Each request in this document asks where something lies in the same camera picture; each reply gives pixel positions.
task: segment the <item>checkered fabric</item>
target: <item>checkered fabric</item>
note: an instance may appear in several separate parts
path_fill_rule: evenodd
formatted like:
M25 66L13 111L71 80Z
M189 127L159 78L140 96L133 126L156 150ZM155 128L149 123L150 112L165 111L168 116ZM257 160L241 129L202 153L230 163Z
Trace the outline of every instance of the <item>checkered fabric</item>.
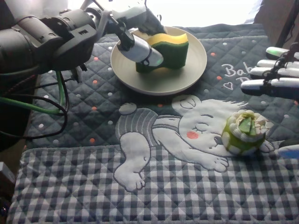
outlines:
M201 101L248 102L248 109L274 124L267 139L275 148L283 140L299 138L297 102L244 95L236 79L249 77L244 62L254 67L265 57L269 43L260 25L184 29L200 39L208 59L200 80L182 94ZM67 83L71 109L64 133L27 143L8 223L299 223L299 162L282 159L275 151L229 158L228 170L218 173L153 146L142 171L145 187L127 192L113 177L125 161L115 135L119 108L134 103L159 116L179 114L171 106L174 96L145 97L118 81L110 68L116 42L109 36L97 43L83 83ZM226 76L229 66L224 64L238 74ZM55 81L53 73L42 75L41 84ZM37 94L58 99L55 86ZM33 112L29 134L55 132L62 122Z
M145 188L128 193L119 146L28 150L8 223L299 223L296 160L257 154L218 173L151 152Z

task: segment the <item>pink cheek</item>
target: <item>pink cheek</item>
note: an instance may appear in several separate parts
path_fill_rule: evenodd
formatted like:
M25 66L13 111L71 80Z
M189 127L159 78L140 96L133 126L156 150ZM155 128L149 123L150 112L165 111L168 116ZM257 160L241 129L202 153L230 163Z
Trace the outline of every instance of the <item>pink cheek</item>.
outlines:
M199 134L197 134L196 132L188 132L188 133L187 133L187 137L188 137L189 139L198 139Z

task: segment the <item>white plate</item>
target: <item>white plate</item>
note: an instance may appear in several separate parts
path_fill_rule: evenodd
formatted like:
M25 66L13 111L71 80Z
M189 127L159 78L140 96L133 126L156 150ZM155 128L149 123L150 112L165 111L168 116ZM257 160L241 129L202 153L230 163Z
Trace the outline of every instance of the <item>white plate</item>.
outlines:
M179 70L159 68L150 73L136 72L135 62L130 61L115 46L111 54L111 66L117 77L130 89L137 92L165 96L181 92L192 86L206 68L206 51L200 41L192 34L174 27L166 27L169 35L187 34L189 49L185 67ZM147 39L149 36L138 30L133 34Z

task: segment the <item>green cable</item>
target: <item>green cable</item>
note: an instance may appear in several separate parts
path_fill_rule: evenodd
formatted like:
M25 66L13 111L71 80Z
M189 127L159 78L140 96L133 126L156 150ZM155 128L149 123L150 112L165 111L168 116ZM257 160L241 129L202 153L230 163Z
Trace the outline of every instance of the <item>green cable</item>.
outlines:
M63 105L64 104L64 89L62 86L62 80L61 80L60 75L61 75L61 72L56 71L56 77L57 77L58 89L59 89L59 97L60 97L60 105ZM46 113L46 114L59 114L60 113L59 109L55 109L55 110L44 109L44 108L41 108L41 107L38 107L38 106L35 106L32 104L24 103L21 101L17 101L17 100L5 98L5 97L0 97L0 102L9 104L9 105L13 105L13 106L22 107L24 109L29 109L29 110L33 110L33 111L37 111L37 112L41 112L41 113Z

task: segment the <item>quilted mat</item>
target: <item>quilted mat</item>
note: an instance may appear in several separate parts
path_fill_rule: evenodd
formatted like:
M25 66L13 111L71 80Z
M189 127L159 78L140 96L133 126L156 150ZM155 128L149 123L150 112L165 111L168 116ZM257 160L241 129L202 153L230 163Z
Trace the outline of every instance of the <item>quilted mat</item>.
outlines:
M117 38L95 44L83 83L67 83L66 130L27 143L8 223L299 223L299 162L276 152L299 138L298 102L240 89L270 46L262 26L183 29L204 45L207 67L175 96L131 91L110 67ZM58 99L53 86L37 94ZM251 156L232 156L220 137L240 109L266 119L266 141ZM62 123L33 112L29 134Z

